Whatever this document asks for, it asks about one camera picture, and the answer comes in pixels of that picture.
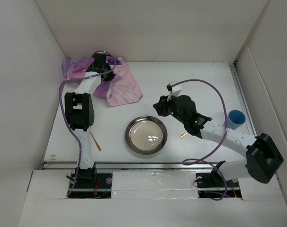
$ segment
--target white panel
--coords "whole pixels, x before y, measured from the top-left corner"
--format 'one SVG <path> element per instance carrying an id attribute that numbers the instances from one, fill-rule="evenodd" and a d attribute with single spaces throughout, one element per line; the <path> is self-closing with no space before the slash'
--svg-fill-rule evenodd
<path id="1" fill-rule="evenodd" d="M 243 200 L 268 201 L 275 196 L 282 197 L 276 176 L 268 184 L 260 183 L 253 178 L 241 178 L 239 179 L 239 186 Z"/>
<path id="2" fill-rule="evenodd" d="M 236 66 L 257 134 L 269 134 L 285 160 L 277 174 L 287 203 L 287 142 L 249 48 L 244 50 Z"/>
<path id="3" fill-rule="evenodd" d="M 198 199 L 194 171 L 113 172 L 113 199 Z"/>
<path id="4" fill-rule="evenodd" d="M 36 0 L 68 58 L 233 62 L 267 0 Z"/>
<path id="5" fill-rule="evenodd" d="M 134 104 L 110 107 L 106 100 L 92 98 L 95 122 L 92 132 L 102 151 L 98 151 L 93 140 L 91 147 L 97 162 L 163 162 L 180 163 L 190 157 L 203 157 L 216 147 L 215 142 L 193 136 L 180 136 L 185 132 L 183 125 L 172 116 L 159 117 L 153 104 L 160 96 L 168 95 L 167 84 L 185 79 L 204 79 L 221 92 L 227 111 L 241 110 L 230 67 L 227 63 L 184 63 L 184 62 L 129 62 L 135 79 L 143 93 L 143 98 Z M 73 91 L 78 84 L 65 86 L 65 92 Z M 224 112 L 218 94 L 200 82 L 181 85 L 181 94 L 190 96 L 200 114 L 212 116 L 214 122 L 224 122 Z M 125 131 L 136 117 L 150 115 L 160 119 L 167 128 L 168 139 L 165 146 L 153 155 L 135 153 L 127 145 Z M 246 124 L 237 129 L 248 133 Z M 61 111 L 57 111 L 51 137 L 45 154 L 45 162 L 76 162 L 78 150 L 75 139 L 67 130 Z M 208 161 L 234 161 L 242 156 L 228 148 L 221 147 Z"/>
<path id="6" fill-rule="evenodd" d="M 0 0 L 0 227 L 17 226 L 42 160 L 63 59 L 33 0 Z"/>
<path id="7" fill-rule="evenodd" d="M 249 45 L 287 140 L 287 0 L 273 0 Z"/>
<path id="8" fill-rule="evenodd" d="M 252 198 L 220 202 L 209 198 L 63 199 L 69 182 L 65 176 L 69 173 L 69 170 L 34 172 L 19 227 L 287 227 L 284 199 L 276 187 L 266 184 L 251 191 Z M 242 190 L 247 191 L 250 186 L 251 182 L 246 181 Z M 264 191 L 272 196 L 256 199 Z"/>

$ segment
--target plastic cup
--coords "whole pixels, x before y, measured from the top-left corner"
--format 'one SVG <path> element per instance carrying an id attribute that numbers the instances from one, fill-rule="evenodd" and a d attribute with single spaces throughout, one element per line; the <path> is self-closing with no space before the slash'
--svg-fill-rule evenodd
<path id="1" fill-rule="evenodd" d="M 245 123 L 245 121 L 245 115 L 239 110 L 231 110 L 228 114 L 228 128 L 230 129 L 237 129 L 239 126 Z"/>

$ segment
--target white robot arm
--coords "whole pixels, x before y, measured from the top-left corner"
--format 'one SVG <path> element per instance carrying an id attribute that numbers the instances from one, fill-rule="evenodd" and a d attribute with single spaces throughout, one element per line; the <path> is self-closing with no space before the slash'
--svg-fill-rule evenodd
<path id="1" fill-rule="evenodd" d="M 261 183 L 268 183 L 284 161 L 272 138 L 264 133 L 258 137 L 238 133 L 213 123 L 212 118 L 197 113 L 196 105 L 189 96 L 178 96 L 181 87 L 172 87 L 176 83 L 170 83 L 167 86 L 170 94 L 161 96 L 159 102 L 153 105 L 158 115 L 171 115 L 184 124 L 189 134 L 217 143 L 221 142 L 227 131 L 222 145 L 239 153 L 244 159 L 223 161 L 216 166 L 220 168 L 225 180 L 253 177 Z M 217 171 L 212 171 L 212 174 L 220 177 Z"/>
<path id="2" fill-rule="evenodd" d="M 90 130 L 95 118 L 91 99 L 95 89 L 93 84 L 97 78 L 101 78 L 101 81 L 109 81 L 115 76 L 115 74 L 110 71 L 111 68 L 106 56 L 107 54 L 105 52 L 94 53 L 94 62 L 88 67 L 85 77 L 90 77 L 97 73 L 104 73 L 104 75 L 83 80 L 73 92 L 66 93 L 64 97 L 65 115 L 68 124 L 81 142 L 79 180 L 82 179 L 82 175 L 84 175 L 83 178 L 86 180 L 93 179 L 94 175 L 95 159 L 91 150 L 90 139 Z"/>

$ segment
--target purple cloth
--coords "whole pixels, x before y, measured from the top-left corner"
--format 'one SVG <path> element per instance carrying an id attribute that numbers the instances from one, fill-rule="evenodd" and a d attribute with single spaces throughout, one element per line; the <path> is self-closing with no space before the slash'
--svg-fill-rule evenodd
<path id="1" fill-rule="evenodd" d="M 143 94 L 125 60 L 121 57 L 116 60 L 114 68 L 115 77 L 97 86 L 93 95 L 97 98 L 106 99 L 111 106 L 124 105 L 138 102 Z M 110 67 L 114 66 L 114 59 L 107 56 Z M 64 79 L 83 78 L 87 68 L 94 59 L 67 59 L 63 62 Z"/>

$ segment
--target metal bowl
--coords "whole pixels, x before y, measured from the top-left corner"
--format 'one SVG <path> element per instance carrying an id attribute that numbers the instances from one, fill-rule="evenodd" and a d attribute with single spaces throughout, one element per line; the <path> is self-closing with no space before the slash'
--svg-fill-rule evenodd
<path id="1" fill-rule="evenodd" d="M 134 139 L 136 133 L 140 138 Z M 126 141 L 128 145 L 133 151 L 142 155 L 155 154 L 162 149 L 167 141 L 167 137 L 166 126 L 152 116 L 137 117 L 129 123 L 126 129 Z"/>

